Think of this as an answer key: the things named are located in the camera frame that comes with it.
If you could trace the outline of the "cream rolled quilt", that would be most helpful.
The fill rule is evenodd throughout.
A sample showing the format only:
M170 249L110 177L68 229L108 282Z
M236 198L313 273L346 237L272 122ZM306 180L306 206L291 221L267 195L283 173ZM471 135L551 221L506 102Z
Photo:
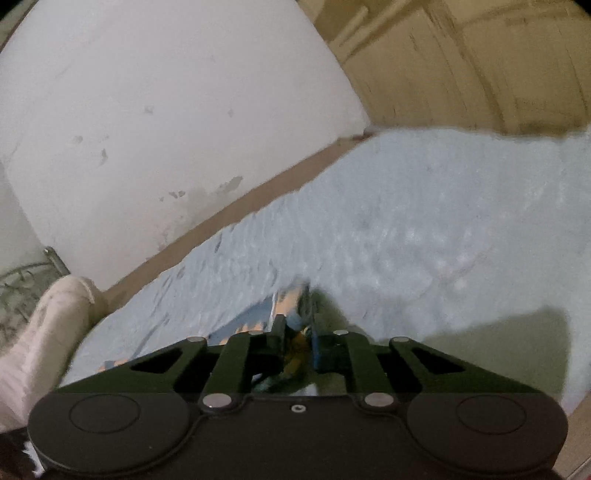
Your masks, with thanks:
M41 296L28 325L1 354L1 431L27 425L34 405L61 381L70 358L108 310L103 293L68 275Z

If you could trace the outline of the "brown wooden bed frame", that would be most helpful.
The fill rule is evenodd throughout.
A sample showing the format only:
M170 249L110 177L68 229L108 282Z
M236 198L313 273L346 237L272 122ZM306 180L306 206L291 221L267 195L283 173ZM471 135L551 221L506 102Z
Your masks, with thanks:
M324 150L247 192L211 218L180 236L170 245L161 248L155 256L146 260L104 293L108 311L112 313L121 308L143 287L162 272L178 264L191 250L200 246L219 230L242 221L247 215L263 209L277 198L301 189L302 186L317 178L325 169L337 162L339 158L369 138L369 134L363 134L339 139Z

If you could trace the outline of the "blue pants with orange trucks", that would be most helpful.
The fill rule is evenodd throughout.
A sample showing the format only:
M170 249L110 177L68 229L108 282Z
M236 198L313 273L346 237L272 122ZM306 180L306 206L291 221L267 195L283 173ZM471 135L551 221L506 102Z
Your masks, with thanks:
M277 315L286 318L283 361L273 371L253 376L249 394L318 396L322 393L318 374L312 369L311 296L314 294L319 293L308 283L297 282L247 308L205 339L211 346L223 345L236 333L270 330ZM136 354L120 363L110 362L103 369L109 370L143 356Z

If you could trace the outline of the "grey metal headboard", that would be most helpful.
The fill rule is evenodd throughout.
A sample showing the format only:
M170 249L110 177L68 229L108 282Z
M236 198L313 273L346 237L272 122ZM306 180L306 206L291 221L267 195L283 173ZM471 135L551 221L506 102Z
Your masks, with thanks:
M29 324L45 291L70 270L52 247L43 249L44 259L14 267L1 274L1 349L14 343Z

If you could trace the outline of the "light blue bedsheet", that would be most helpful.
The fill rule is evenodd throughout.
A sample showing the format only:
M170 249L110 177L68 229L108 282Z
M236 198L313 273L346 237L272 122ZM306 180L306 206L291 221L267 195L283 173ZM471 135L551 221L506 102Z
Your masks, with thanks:
M407 336L556 398L590 389L590 135L394 130L230 225L85 338L73 383L235 326L304 281L353 327Z

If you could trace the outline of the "yellowish wooden wardrobe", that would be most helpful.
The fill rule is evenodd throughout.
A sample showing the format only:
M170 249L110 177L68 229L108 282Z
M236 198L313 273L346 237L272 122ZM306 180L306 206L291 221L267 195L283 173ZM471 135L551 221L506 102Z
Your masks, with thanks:
M563 136L590 123L586 1L304 1L381 127Z

